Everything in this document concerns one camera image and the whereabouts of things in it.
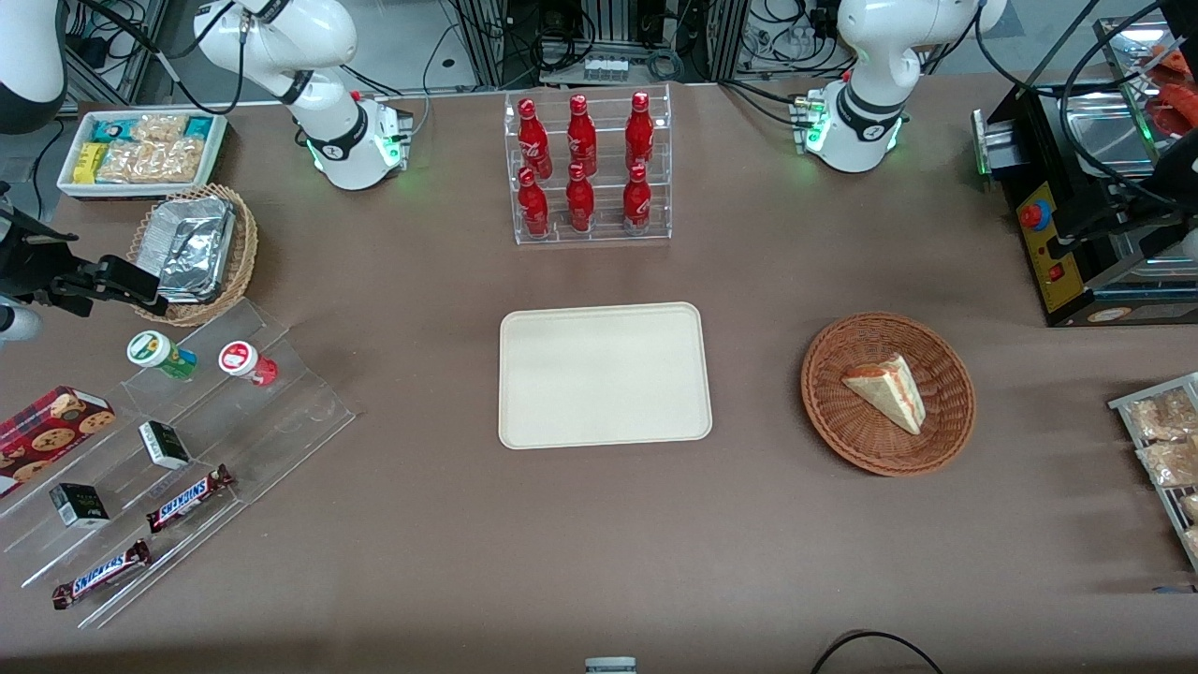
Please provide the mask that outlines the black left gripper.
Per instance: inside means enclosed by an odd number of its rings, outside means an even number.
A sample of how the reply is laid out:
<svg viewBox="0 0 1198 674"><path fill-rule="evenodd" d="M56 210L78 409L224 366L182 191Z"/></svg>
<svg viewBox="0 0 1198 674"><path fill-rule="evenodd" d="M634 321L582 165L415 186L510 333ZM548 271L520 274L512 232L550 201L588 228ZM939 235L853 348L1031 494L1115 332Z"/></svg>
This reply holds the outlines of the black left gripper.
<svg viewBox="0 0 1198 674"><path fill-rule="evenodd" d="M1186 225L1197 205L1197 140L1180 139L1160 153L1152 171L1144 176L1124 176L1121 195L1111 192L1079 192L1052 212L1055 233L1045 244L1053 259L1073 253L1087 263L1114 263L1117 251L1111 233L1125 221L1120 233L1139 227Z"/></svg>

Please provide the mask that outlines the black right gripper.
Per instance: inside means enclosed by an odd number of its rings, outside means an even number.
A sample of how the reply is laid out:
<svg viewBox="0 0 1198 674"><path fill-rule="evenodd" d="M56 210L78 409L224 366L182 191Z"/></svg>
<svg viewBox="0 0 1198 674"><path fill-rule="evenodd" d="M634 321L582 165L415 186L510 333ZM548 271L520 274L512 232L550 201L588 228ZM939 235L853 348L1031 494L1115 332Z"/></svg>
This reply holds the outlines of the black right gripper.
<svg viewBox="0 0 1198 674"><path fill-rule="evenodd" d="M78 271L81 261L69 243L75 233L59 233L22 210L1 211L1 293L25 304L56 306L75 316L89 316L99 300L119 300L164 316L168 302L159 295L159 277L107 255L93 271Z"/></svg>

